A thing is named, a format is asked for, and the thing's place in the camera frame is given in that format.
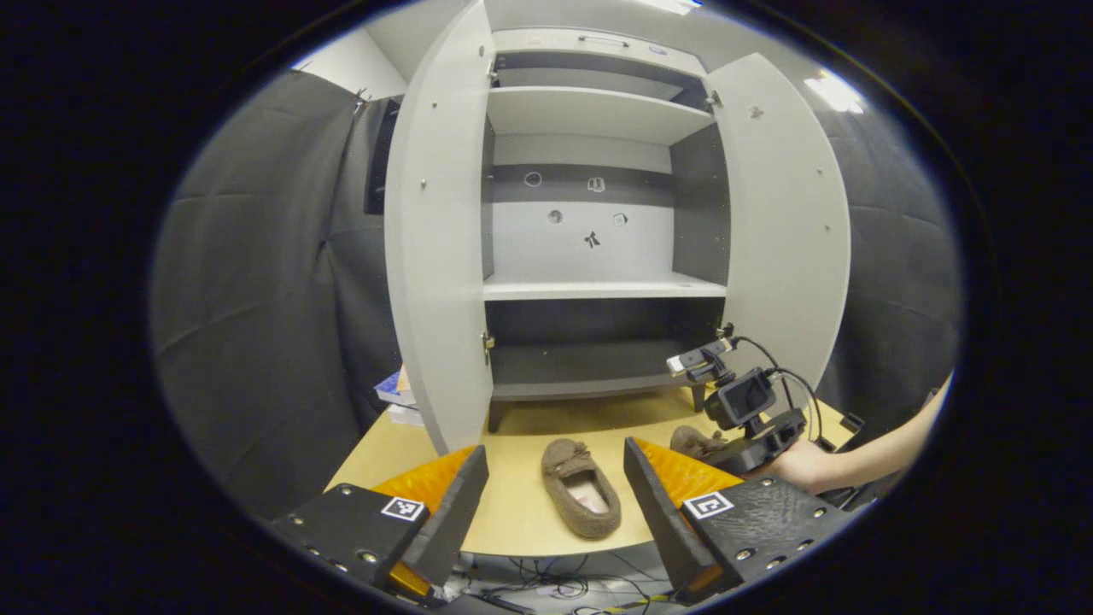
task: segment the slipper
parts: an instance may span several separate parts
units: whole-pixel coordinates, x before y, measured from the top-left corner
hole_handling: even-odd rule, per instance
[[[619,496],[584,442],[561,438],[543,451],[543,483],[559,513],[575,533],[602,539],[622,521]]]
[[[715,431],[712,437],[706,438],[690,425],[681,425],[672,433],[672,440],[669,448],[677,453],[683,453],[689,458],[704,462],[710,456],[728,446],[728,440],[721,438],[720,431]]]

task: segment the human hand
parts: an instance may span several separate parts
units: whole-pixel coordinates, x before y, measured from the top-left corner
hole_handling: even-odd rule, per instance
[[[842,461],[839,456],[827,453],[814,442],[801,438],[774,461],[744,474],[742,478],[773,474],[814,496],[842,486],[837,484]]]

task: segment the cabinet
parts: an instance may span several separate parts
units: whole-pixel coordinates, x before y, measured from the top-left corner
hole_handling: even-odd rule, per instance
[[[386,199],[399,347],[442,454],[478,442],[491,400],[682,386],[665,360],[727,321],[815,383],[842,319],[838,167],[759,55],[707,73],[615,34],[494,33],[474,2],[411,80]]]

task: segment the cabinet door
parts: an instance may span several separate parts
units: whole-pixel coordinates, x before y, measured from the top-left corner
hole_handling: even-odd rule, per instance
[[[730,206],[726,322],[815,387],[846,303],[850,225],[835,152],[808,103],[752,54],[709,73]],[[741,347],[743,374],[766,360]]]
[[[483,352],[482,146],[493,37],[477,1],[407,88],[387,172],[387,274],[399,350],[437,453],[478,443],[493,380]]]

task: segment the light wood tabletop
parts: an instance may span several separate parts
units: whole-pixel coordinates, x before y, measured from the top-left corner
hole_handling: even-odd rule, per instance
[[[490,480],[462,551],[513,557],[584,554],[646,543],[653,540],[634,493],[623,473],[623,442],[627,436],[668,447],[672,431],[691,425],[709,435],[717,425],[695,413],[685,388],[599,400],[510,402],[496,434],[483,426]],[[823,436],[836,449],[853,434],[839,425],[843,415],[820,403]],[[734,439],[742,429],[726,433]],[[588,540],[562,521],[543,488],[539,471],[546,446],[569,438],[588,446],[592,460],[619,494],[622,524],[610,536]],[[374,487],[384,481],[435,460],[425,429],[391,422],[384,413],[356,446],[327,489],[341,483]]]

